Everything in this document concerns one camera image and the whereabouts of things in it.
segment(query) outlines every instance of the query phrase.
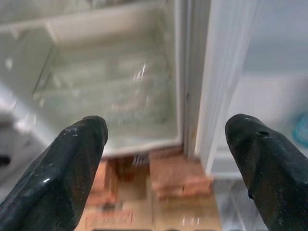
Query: refrigerator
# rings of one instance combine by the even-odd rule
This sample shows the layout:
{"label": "refrigerator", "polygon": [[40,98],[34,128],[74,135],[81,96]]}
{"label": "refrigerator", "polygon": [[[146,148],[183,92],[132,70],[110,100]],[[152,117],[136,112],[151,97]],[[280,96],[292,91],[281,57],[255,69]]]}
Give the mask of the refrigerator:
{"label": "refrigerator", "polygon": [[63,128],[99,115],[109,129],[103,157],[183,145],[207,175],[237,179],[224,125],[245,113],[308,154],[291,135],[308,110],[306,7],[1,0],[1,121],[43,149]]}

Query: crisper drawer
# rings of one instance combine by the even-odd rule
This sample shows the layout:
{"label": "crisper drawer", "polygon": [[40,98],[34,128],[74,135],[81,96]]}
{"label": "crisper drawer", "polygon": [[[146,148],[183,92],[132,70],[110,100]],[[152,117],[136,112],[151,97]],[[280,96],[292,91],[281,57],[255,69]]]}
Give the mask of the crisper drawer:
{"label": "crisper drawer", "polygon": [[96,7],[0,16],[0,84],[20,105],[9,113],[17,121],[27,115],[25,124],[45,145],[70,124],[99,115],[109,129],[105,156],[181,144],[180,3],[83,3]]}

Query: open refrigerator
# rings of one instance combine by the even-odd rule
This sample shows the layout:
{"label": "open refrigerator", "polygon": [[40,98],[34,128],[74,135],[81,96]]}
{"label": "open refrigerator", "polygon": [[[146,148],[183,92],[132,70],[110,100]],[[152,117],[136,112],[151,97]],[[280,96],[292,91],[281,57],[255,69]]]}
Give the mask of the open refrigerator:
{"label": "open refrigerator", "polygon": [[61,129],[99,115],[109,129],[105,157],[184,144],[206,174],[238,179],[224,125],[244,113],[308,155],[291,135],[308,110],[306,8],[304,0],[2,0],[0,118],[47,147]]}

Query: blue object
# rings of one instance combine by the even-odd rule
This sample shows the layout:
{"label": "blue object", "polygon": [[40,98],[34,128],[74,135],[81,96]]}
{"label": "blue object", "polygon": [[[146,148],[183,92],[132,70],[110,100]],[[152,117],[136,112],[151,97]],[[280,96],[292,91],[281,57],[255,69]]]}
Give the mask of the blue object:
{"label": "blue object", "polygon": [[293,139],[308,148],[308,113],[305,113],[295,126]]}

